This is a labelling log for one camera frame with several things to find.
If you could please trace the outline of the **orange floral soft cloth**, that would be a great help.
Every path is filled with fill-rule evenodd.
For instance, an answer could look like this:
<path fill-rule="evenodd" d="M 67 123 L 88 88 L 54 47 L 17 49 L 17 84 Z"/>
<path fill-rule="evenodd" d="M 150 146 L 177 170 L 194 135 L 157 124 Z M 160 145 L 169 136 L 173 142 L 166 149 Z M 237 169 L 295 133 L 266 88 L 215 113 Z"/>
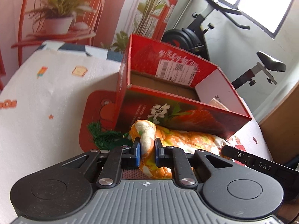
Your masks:
<path fill-rule="evenodd" d="M 148 120 L 137 120 L 129 131 L 134 141 L 140 138 L 141 160 L 139 169 L 149 178 L 154 180 L 170 179 L 171 169 L 157 167 L 155 164 L 154 140 L 159 138 L 164 147 L 179 147 L 185 153 L 193 154 L 196 150 L 206 150 L 221 156 L 224 146 L 231 144 L 219 136 L 194 131 L 169 130 L 165 127 L 154 124 Z"/>

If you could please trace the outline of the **printed living room backdrop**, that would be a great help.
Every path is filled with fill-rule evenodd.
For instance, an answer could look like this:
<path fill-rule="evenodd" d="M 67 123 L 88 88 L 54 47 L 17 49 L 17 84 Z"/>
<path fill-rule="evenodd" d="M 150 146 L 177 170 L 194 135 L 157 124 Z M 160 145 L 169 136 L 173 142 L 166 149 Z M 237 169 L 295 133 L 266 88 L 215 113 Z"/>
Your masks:
<path fill-rule="evenodd" d="M 1 0 L 1 87 L 44 41 L 123 52 L 131 34 L 161 39 L 178 0 Z"/>

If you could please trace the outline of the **green tasselled leaf cloth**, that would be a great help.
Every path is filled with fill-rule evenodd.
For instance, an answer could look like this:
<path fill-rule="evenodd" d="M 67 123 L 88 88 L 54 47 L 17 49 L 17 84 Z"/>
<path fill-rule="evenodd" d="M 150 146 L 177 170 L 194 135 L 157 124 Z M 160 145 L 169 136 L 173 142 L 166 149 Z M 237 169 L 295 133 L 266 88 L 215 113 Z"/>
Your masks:
<path fill-rule="evenodd" d="M 100 121 L 89 123 L 87 129 L 93 138 L 93 143 L 100 150 L 110 151 L 118 146 L 131 147 L 133 145 L 132 140 L 128 139 L 128 133 L 113 130 L 102 131 Z"/>

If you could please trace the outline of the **red strawberry cardboard box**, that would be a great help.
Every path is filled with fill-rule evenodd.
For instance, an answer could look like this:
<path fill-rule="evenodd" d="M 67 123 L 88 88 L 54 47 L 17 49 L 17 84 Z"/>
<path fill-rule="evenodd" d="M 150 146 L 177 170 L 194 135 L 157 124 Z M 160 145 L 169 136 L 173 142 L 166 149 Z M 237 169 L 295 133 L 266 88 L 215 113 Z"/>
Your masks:
<path fill-rule="evenodd" d="M 251 116 L 215 64 L 167 43 L 132 34 L 119 70 L 115 129 L 137 120 L 228 139 Z"/>

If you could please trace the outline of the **patterned white tablecloth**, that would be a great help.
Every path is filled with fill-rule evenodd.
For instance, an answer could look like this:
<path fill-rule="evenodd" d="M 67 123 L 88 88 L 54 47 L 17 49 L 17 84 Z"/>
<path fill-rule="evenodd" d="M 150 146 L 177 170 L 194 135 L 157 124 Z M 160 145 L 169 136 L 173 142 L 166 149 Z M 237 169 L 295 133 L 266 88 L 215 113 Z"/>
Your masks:
<path fill-rule="evenodd" d="M 60 42 L 46 42 L 16 71 L 1 92 L 1 223 L 19 215 L 12 204 L 23 197 L 22 181 L 37 172 L 77 155 L 99 154 L 87 125 L 100 121 L 102 131 L 115 129 L 115 101 L 124 55 L 92 46 L 68 51 Z M 234 148 L 270 160 L 271 154 L 258 123 L 251 120 L 228 139 Z M 136 183 L 152 198 L 153 180 Z"/>

